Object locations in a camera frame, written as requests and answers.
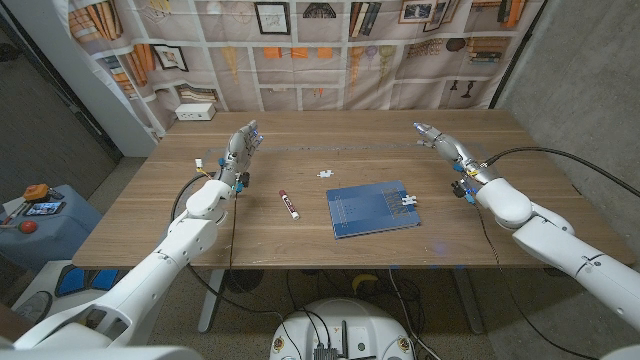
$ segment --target picture frame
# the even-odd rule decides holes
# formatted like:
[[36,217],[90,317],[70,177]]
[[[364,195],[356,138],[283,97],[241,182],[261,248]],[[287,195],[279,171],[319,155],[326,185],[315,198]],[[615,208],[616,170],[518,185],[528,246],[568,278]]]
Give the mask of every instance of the picture frame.
[[435,14],[437,0],[404,0],[398,24],[430,23]]
[[160,61],[162,70],[180,69],[189,72],[187,62],[184,60],[180,46],[168,46],[164,44],[152,44],[153,53]]
[[458,5],[460,5],[460,0],[449,1],[449,6],[447,6],[447,10],[442,16],[442,24],[448,24],[453,21],[453,17],[456,14],[456,11],[458,11]]
[[254,5],[256,8],[260,34],[291,35],[289,3],[256,2]]
[[435,11],[433,12],[433,19],[430,23],[424,24],[424,29],[422,29],[422,32],[429,32],[440,28],[440,25],[442,24],[442,20],[444,18],[444,14],[447,12],[449,4],[450,0],[440,0],[436,4]]

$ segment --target table leg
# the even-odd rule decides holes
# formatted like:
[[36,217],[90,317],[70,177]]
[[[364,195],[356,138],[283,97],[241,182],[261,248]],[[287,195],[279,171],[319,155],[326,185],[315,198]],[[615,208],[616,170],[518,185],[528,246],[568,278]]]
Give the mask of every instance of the table leg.
[[[209,286],[214,290],[220,291],[222,287],[222,278],[224,277],[224,270],[213,270],[211,272],[211,278],[209,278]],[[213,323],[213,316],[218,308],[219,299],[217,296],[207,290],[207,294],[204,297],[204,303],[202,304],[202,312],[200,313],[200,321],[198,322],[198,331],[202,334],[211,330],[211,324]]]
[[467,315],[469,328],[476,335],[484,333],[484,324],[480,317],[480,310],[478,310],[476,296],[473,293],[473,288],[471,287],[469,273],[467,273],[467,270],[465,269],[453,269],[453,278],[456,282],[456,287],[458,288],[462,307]]

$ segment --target blue board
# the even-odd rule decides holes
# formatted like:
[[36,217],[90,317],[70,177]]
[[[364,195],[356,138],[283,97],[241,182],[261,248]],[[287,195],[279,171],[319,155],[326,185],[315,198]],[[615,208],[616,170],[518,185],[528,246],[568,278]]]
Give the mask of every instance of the blue board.
[[327,191],[329,213],[336,239],[403,229],[420,224],[400,180]]

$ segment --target white box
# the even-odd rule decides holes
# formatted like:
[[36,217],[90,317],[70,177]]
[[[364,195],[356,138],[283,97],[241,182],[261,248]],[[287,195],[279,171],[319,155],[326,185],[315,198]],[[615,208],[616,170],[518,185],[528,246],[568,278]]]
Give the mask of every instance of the white box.
[[211,120],[215,113],[212,103],[182,104],[176,109],[178,120]]

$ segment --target pen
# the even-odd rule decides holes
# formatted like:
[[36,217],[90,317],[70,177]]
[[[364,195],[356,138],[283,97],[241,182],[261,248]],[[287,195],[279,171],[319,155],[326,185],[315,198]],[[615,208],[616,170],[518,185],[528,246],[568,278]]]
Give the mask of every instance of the pen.
[[291,200],[289,200],[287,193],[284,192],[284,190],[280,190],[280,196],[282,196],[282,201],[284,201],[284,204],[287,205],[287,209],[289,210],[289,213],[291,214],[293,220],[298,220],[300,218],[300,215],[298,215],[296,208],[293,207],[293,204],[291,203]]

